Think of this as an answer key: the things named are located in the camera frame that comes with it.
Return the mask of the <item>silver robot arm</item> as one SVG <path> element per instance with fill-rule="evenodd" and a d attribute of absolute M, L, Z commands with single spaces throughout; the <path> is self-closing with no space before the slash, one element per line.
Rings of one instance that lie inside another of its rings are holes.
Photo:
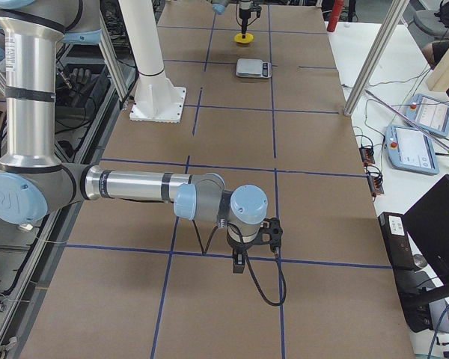
<path fill-rule="evenodd" d="M 255 185 L 227 190 L 214 173 L 106 170 L 67 163 L 56 153 L 60 44 L 98 45 L 98 1 L 0 1 L 4 32 L 7 149 L 0 156 L 0 219 L 32 224 L 73 203 L 101 198 L 169 203 L 178 218 L 225 229 L 236 256 L 271 242 L 268 200 Z"/>
<path fill-rule="evenodd" d="M 227 6 L 230 4 L 230 0 L 212 0 L 211 5 L 213 11 L 218 14 L 222 15 Z M 237 8 L 238 8 L 238 23 L 240 26 L 240 34 L 241 38 L 245 39 L 247 35 L 248 30 L 248 22 L 251 18 L 251 10 L 253 6 L 253 1 L 238 1 L 237 2 Z"/>

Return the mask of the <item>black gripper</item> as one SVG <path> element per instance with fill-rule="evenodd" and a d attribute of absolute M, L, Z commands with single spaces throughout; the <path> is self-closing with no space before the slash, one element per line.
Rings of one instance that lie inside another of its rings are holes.
<path fill-rule="evenodd" d="M 251 0 L 239 0 L 239 18 L 241 19 L 241 35 L 246 36 L 248 19 L 251 17 Z"/>

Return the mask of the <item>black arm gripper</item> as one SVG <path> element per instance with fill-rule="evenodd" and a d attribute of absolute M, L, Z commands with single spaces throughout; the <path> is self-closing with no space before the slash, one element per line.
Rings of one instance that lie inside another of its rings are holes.
<path fill-rule="evenodd" d="M 247 251 L 249 248 L 254 246 L 254 240 L 250 242 L 241 242 L 240 240 L 235 240 L 231 236 L 227 235 L 227 243 L 232 248 L 235 254 L 241 254 Z"/>

